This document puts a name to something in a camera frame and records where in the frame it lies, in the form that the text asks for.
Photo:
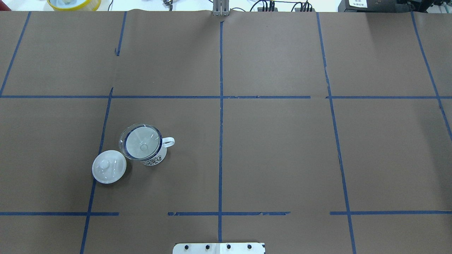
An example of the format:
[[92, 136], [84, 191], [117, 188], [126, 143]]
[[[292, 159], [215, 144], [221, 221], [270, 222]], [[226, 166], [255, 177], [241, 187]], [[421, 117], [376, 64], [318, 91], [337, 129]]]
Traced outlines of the white enamel lid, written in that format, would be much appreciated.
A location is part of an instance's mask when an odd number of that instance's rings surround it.
[[114, 183], [126, 172], [126, 158], [119, 151], [102, 152], [94, 159], [91, 170], [93, 177], [98, 182]]

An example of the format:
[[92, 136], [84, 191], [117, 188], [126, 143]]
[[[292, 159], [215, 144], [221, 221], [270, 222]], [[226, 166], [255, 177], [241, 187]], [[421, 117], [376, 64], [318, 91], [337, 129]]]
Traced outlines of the white enamel mug blue rim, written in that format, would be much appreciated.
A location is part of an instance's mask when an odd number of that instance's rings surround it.
[[164, 158], [167, 154], [167, 149], [169, 147], [173, 146], [175, 143], [176, 143], [176, 141], [173, 137], [163, 137], [162, 148], [160, 149], [160, 151], [153, 158], [147, 159], [145, 161], [139, 161], [139, 162], [142, 162], [142, 164], [144, 164], [146, 166], [154, 166], [154, 165], [159, 164], [161, 161], [164, 160]]

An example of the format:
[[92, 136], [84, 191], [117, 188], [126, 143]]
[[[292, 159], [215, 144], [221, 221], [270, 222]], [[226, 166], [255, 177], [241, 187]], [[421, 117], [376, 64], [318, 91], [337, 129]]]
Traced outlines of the black box device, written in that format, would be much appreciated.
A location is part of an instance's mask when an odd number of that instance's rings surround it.
[[410, 6], [397, 0], [341, 0], [338, 12], [405, 13]]

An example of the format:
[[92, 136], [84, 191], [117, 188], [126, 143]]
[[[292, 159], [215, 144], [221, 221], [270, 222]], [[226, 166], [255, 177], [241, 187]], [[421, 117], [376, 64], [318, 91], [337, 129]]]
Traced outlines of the yellow tape roll with bowl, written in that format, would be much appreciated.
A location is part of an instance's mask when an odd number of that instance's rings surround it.
[[47, 0], [55, 11], [97, 11], [101, 0]]

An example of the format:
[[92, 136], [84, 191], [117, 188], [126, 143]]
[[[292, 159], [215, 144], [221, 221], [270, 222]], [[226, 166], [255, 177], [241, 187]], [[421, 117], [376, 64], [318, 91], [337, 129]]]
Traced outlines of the grey metal frame post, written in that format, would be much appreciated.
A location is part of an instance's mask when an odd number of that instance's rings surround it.
[[229, 16], [229, 0], [211, 0], [213, 4], [213, 16]]

